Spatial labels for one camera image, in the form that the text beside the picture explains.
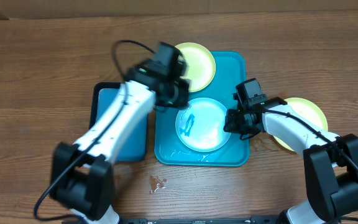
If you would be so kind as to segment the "yellow-green plate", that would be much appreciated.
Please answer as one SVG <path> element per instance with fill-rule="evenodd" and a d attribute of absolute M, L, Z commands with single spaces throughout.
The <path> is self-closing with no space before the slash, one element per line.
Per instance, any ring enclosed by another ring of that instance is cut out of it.
<path fill-rule="evenodd" d="M 206 88 L 216 73 L 216 62 L 212 53 L 194 42 L 184 42 L 175 46 L 186 60 L 187 68 L 183 78 L 190 81 L 189 92 Z"/>
<path fill-rule="evenodd" d="M 327 119 L 316 104 L 304 98 L 287 98 L 285 101 L 287 105 L 291 107 L 290 110 L 288 108 L 278 109 L 277 107 L 272 109 L 285 113 L 289 112 L 293 116 L 307 122 L 317 131 L 328 131 Z M 310 147 L 308 141 L 321 142 L 321 140 L 317 140 L 316 135 L 313 135 L 311 131 L 296 120 L 285 118 L 281 115 L 274 115 L 273 117 L 278 117 L 279 121 L 273 122 L 273 124 L 277 124 L 277 126 L 269 129 L 268 133 L 282 146 L 296 152 L 300 157 L 303 156 L 303 151 Z"/>

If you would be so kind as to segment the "light blue plate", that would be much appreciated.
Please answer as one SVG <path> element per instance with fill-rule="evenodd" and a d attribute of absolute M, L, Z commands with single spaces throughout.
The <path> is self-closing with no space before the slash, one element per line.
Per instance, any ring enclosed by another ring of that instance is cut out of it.
<path fill-rule="evenodd" d="M 180 141 L 197 152 L 215 151 L 231 137 L 223 130 L 227 108 L 212 98 L 195 98 L 180 110 L 175 130 Z"/>

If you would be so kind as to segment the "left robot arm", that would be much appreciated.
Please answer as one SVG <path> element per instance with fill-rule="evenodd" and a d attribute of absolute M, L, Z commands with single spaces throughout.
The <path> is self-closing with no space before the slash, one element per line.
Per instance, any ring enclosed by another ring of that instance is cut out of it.
<path fill-rule="evenodd" d="M 49 195 L 71 210 L 61 220 L 118 223 L 112 208 L 112 167 L 131 132 L 155 106 L 185 108 L 186 68 L 137 65 L 125 74 L 119 93 L 102 117 L 73 144 L 61 142 L 53 154 Z"/>

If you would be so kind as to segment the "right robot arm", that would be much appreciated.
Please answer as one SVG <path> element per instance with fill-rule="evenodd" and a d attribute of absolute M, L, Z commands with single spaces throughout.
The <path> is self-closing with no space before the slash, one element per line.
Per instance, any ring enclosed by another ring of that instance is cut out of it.
<path fill-rule="evenodd" d="M 276 97 L 249 104 L 239 101 L 226 112 L 223 130 L 247 140 L 259 133 L 275 136 L 302 157 L 305 202 L 289 208 L 283 223 L 330 223 L 352 220 L 358 211 L 358 137 L 325 131 Z"/>

